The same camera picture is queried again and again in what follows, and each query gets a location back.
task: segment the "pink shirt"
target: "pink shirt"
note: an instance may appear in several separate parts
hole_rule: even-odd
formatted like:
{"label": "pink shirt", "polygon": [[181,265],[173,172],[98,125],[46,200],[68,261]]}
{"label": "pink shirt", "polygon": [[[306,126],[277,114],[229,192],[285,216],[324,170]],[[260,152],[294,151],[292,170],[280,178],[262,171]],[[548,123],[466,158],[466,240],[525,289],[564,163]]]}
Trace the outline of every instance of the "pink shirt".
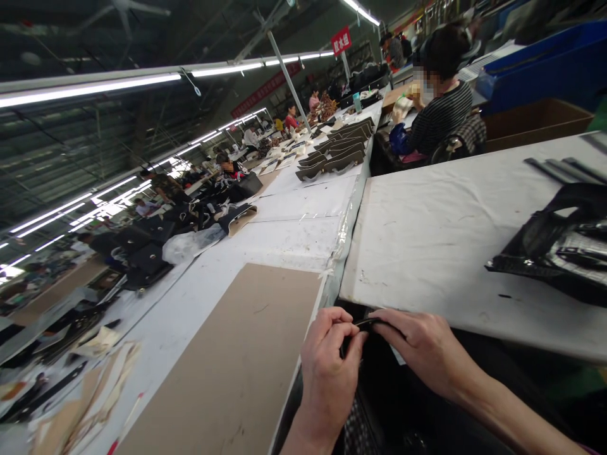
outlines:
{"label": "pink shirt", "polygon": [[318,98],[310,97],[310,112],[314,110],[316,106],[320,104],[320,100]]}

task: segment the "striped shirt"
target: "striped shirt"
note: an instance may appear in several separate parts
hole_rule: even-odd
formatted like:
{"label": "striped shirt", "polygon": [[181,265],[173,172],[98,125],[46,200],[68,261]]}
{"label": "striped shirt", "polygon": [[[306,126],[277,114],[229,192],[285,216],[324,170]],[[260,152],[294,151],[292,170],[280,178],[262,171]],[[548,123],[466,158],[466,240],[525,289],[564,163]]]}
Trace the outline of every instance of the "striped shirt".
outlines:
{"label": "striped shirt", "polygon": [[460,126],[472,110],[472,91],[464,81],[443,96],[434,98],[413,121],[407,137],[412,152],[432,156],[438,145]]}

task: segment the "red shirt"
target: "red shirt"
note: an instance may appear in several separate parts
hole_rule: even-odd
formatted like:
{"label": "red shirt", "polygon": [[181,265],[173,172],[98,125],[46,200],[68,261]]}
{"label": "red shirt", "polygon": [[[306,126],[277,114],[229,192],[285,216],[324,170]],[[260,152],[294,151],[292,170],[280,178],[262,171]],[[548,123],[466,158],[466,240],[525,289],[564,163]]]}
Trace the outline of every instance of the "red shirt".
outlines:
{"label": "red shirt", "polygon": [[297,120],[295,120],[290,115],[286,117],[286,119],[285,119],[285,129],[287,131],[291,131],[291,127],[293,127],[293,129],[296,130],[298,126],[299,126],[299,122]]}

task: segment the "cardboard box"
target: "cardboard box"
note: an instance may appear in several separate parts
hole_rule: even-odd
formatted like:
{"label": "cardboard box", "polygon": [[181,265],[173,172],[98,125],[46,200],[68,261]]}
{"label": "cardboard box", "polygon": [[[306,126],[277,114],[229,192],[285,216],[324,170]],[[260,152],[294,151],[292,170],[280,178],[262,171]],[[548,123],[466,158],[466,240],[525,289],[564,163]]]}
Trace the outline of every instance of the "cardboard box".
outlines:
{"label": "cardboard box", "polygon": [[511,149],[586,131],[594,115],[554,98],[518,106],[483,117],[487,125],[487,152]]}

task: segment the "plastic bag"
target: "plastic bag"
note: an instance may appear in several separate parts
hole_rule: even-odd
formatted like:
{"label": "plastic bag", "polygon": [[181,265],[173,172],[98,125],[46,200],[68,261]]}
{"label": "plastic bag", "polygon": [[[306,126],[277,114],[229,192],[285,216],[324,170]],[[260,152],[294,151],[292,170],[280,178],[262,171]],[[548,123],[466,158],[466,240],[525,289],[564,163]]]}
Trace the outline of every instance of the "plastic bag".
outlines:
{"label": "plastic bag", "polygon": [[213,245],[215,242],[223,239],[226,233],[218,223],[213,224],[209,229],[198,231],[194,234],[194,240],[196,247],[199,250],[205,250],[207,247]]}
{"label": "plastic bag", "polygon": [[197,249],[195,233],[188,232],[171,237],[162,247],[162,259],[177,265],[194,259]]}
{"label": "plastic bag", "polygon": [[404,123],[399,123],[390,131],[390,145],[392,153],[395,155],[401,156],[410,153],[407,147],[407,133],[405,132]]}

